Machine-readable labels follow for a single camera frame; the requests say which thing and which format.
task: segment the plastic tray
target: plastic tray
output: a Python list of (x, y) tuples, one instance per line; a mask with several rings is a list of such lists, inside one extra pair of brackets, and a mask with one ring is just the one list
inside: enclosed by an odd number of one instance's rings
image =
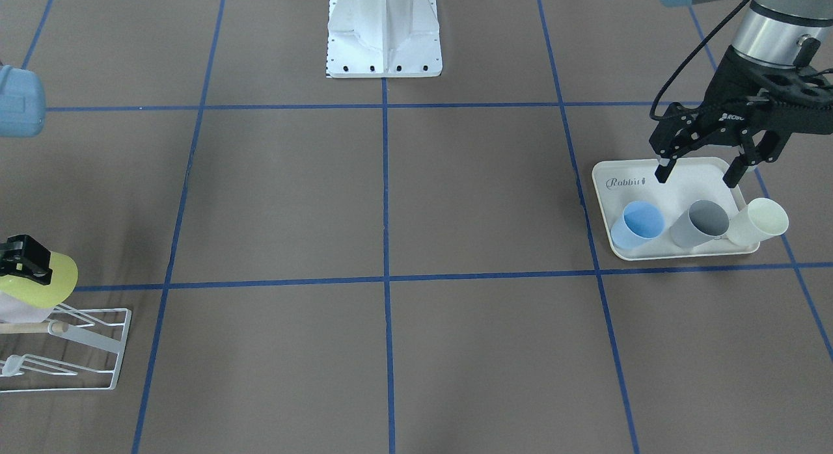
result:
[[(730, 189), (723, 184), (723, 173), (728, 167), (729, 164), (720, 158), (681, 158), (668, 181), (660, 184), (654, 176), (657, 160), (602, 161), (596, 164), (593, 167), (593, 184), (610, 249), (626, 261), (729, 256), (750, 254), (758, 250), (761, 243), (741, 247), (725, 238), (709, 241), (693, 249), (683, 249), (674, 244), (668, 233), (668, 228), (696, 201), (716, 202), (726, 209), (729, 218), (746, 207), (740, 188)], [(610, 238), (610, 227), (625, 205), (633, 201), (656, 205), (666, 220), (666, 231), (642, 246), (630, 250), (620, 249)]]

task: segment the white wire rack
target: white wire rack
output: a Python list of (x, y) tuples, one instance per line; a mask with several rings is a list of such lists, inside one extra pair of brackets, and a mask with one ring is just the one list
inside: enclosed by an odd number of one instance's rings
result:
[[(113, 321), (104, 320), (108, 315), (114, 316)], [(74, 318), (80, 321), (80, 324), (71, 325), (65, 323), (62, 318)], [(0, 388), (0, 392), (94, 391), (116, 388), (118, 375), (122, 369), (125, 345), (128, 341), (130, 318), (131, 312), (127, 308), (78, 310), (66, 304), (59, 304), (55, 306), (50, 318), (43, 323), (0, 324), (0, 333), (47, 333), (57, 338), (86, 345), (94, 349), (92, 351), (107, 351), (107, 353), (116, 355), (116, 362), (112, 368), (93, 368), (31, 353), (10, 355), (6, 360), (0, 360), (0, 377), (24, 377), (29, 372), (55, 378), (79, 377), (84, 373), (95, 373), (109, 375), (109, 384), (107, 386), (93, 386), (93, 388), (78, 388), (71, 384), (61, 384), (60, 379), (57, 379), (54, 385), (49, 388)], [(103, 330), (113, 332), (114, 328), (121, 330), (118, 333), (118, 338), (110, 338), (110, 336), (101, 333)]]

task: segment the robotic arm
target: robotic arm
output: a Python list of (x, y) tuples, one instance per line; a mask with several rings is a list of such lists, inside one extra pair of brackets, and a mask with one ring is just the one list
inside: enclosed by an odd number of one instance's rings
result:
[[(661, 0), (666, 6), (714, 0)], [(749, 10), (735, 41), (726, 50), (702, 104), (689, 109), (677, 102), (662, 116), (657, 104), (684, 65), (705, 47), (735, 13)], [(706, 36), (664, 85), (651, 108), (658, 121), (651, 147), (660, 159), (657, 180), (665, 182), (676, 160), (706, 145), (738, 146), (740, 154), (723, 176), (735, 187), (747, 170), (773, 163), (794, 133), (833, 133), (833, 86), (810, 66), (830, 28), (833, 0), (744, 0)], [(759, 132), (759, 142), (753, 139)]]

